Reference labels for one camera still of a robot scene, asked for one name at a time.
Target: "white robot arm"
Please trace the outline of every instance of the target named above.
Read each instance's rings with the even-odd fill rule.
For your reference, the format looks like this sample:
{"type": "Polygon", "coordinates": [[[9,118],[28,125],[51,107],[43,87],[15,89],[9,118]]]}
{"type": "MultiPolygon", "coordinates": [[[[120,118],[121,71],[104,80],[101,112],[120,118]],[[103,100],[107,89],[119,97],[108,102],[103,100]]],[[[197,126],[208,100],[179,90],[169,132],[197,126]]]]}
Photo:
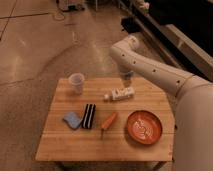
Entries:
{"type": "Polygon", "coordinates": [[[148,59],[135,52],[139,41],[128,36],[110,48],[121,75],[131,70],[177,97],[174,170],[212,171],[213,84],[192,73],[148,59]]]}

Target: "orange plate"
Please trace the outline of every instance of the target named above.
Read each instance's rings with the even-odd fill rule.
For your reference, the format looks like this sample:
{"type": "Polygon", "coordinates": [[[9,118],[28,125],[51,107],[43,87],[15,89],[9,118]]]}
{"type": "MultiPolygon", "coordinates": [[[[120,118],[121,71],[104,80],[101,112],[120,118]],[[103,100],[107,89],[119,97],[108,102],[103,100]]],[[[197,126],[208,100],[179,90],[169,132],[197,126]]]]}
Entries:
{"type": "Polygon", "coordinates": [[[134,140],[142,144],[154,144],[161,137],[162,125],[153,113],[141,110],[128,117],[127,130],[134,140]]]}

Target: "blue sponge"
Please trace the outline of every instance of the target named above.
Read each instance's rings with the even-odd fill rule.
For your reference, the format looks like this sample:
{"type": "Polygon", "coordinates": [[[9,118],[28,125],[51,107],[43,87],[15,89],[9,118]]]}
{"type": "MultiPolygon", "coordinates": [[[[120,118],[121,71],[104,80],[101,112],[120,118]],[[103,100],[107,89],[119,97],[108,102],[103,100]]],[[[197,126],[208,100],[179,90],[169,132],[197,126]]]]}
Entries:
{"type": "Polygon", "coordinates": [[[81,124],[82,119],[79,118],[75,112],[69,112],[64,116],[64,121],[68,123],[68,125],[72,129],[77,129],[79,125],[81,124]]]}

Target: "bottle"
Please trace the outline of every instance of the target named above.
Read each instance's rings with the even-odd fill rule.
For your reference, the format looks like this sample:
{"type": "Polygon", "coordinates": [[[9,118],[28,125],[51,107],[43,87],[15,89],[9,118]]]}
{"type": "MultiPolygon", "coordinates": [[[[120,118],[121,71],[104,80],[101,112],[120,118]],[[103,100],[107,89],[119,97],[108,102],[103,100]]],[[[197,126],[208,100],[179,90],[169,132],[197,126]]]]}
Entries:
{"type": "Polygon", "coordinates": [[[105,101],[115,101],[122,100],[126,98],[131,98],[135,94],[133,87],[126,87],[123,89],[114,89],[109,94],[104,95],[105,101]]]}

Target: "floor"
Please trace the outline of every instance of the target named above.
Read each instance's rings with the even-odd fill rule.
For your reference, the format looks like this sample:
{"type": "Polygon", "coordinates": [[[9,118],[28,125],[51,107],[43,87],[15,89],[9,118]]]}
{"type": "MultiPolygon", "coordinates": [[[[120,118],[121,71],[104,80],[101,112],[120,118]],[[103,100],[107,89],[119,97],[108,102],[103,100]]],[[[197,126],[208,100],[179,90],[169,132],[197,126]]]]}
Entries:
{"type": "MultiPolygon", "coordinates": [[[[0,0],[1,171],[59,170],[34,159],[58,79],[74,72],[86,79],[118,76],[108,50],[127,35],[120,25],[125,14],[113,3],[98,12],[85,7],[62,14],[54,0],[0,0]]],[[[143,34],[138,52],[162,61],[143,34]]],[[[147,170],[144,166],[75,162],[70,170],[147,170]]]]}

